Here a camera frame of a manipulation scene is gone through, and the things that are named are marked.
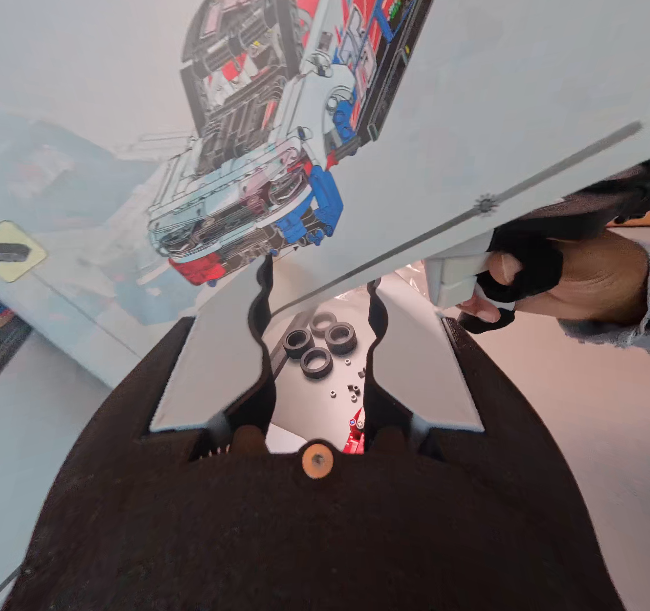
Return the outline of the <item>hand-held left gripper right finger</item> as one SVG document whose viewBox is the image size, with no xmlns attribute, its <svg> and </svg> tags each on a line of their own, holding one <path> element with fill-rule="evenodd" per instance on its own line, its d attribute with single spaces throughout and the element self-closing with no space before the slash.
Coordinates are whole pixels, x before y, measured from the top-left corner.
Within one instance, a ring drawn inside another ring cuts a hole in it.
<svg viewBox="0 0 650 611">
<path fill-rule="evenodd" d="M 452 348 L 443 316 L 401 277 L 367 285 L 376 339 L 365 367 L 365 446 L 397 428 L 412 450 L 426 450 L 433 429 L 483 433 L 483 423 Z"/>
</svg>

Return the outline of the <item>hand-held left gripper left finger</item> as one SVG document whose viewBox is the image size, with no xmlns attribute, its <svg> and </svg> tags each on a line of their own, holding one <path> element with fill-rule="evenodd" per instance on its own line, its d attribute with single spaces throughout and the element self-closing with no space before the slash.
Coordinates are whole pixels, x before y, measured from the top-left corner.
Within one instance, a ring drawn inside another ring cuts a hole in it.
<svg viewBox="0 0 650 611">
<path fill-rule="evenodd" d="M 267 433 L 276 404 L 262 335 L 271 318 L 270 255 L 255 259 L 199 310 L 153 414 L 151 432 L 207 429 L 229 439 L 251 425 Z"/>
</svg>

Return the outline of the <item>toy brick race car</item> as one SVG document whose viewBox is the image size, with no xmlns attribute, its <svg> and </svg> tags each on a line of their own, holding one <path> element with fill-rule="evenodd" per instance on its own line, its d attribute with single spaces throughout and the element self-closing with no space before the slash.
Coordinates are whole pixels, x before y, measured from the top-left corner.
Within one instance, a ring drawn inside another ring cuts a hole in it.
<svg viewBox="0 0 650 611">
<path fill-rule="evenodd" d="M 348 421 L 348 437 L 342 453 L 364 454 L 365 453 L 365 410 L 363 407 Z"/>
</svg>

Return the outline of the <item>car instruction booklet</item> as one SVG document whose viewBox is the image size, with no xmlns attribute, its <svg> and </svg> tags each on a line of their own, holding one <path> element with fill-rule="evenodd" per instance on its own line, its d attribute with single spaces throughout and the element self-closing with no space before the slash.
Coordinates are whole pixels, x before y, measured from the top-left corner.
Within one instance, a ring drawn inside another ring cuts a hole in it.
<svg viewBox="0 0 650 611">
<path fill-rule="evenodd" d="M 203 0 L 1 0 L 1 221 L 42 260 L 1 302 L 115 386 L 194 286 L 153 249 L 197 133 L 181 50 Z M 434 0 L 377 142 L 331 168 L 332 238 L 274 265 L 297 313 L 649 158 L 649 0 Z"/>
</svg>

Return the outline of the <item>person's right forearm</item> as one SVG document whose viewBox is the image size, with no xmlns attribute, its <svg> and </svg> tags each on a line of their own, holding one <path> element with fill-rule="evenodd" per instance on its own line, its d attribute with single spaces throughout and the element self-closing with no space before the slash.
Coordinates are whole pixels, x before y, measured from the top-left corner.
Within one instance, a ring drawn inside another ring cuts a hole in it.
<svg viewBox="0 0 650 611">
<path fill-rule="evenodd" d="M 648 244 L 641 241 L 633 241 L 641 245 L 649 256 Z M 597 345 L 609 344 L 618 348 L 636 347 L 649 352 L 649 277 L 647 282 L 647 313 L 640 323 L 630 326 L 620 326 L 611 323 L 560 320 L 560 325 L 567 336 L 583 343 Z"/>
</svg>

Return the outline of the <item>person's right hand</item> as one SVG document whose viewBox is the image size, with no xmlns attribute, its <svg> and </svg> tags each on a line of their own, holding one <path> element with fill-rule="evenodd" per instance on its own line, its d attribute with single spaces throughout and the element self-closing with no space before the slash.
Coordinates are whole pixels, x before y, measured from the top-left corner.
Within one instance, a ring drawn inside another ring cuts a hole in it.
<svg viewBox="0 0 650 611">
<path fill-rule="evenodd" d="M 642 321 L 647 313 L 649 256 L 641 245 L 611 231 L 556 245 L 563 254 L 558 285 L 519 300 L 516 311 L 623 327 Z"/>
</svg>

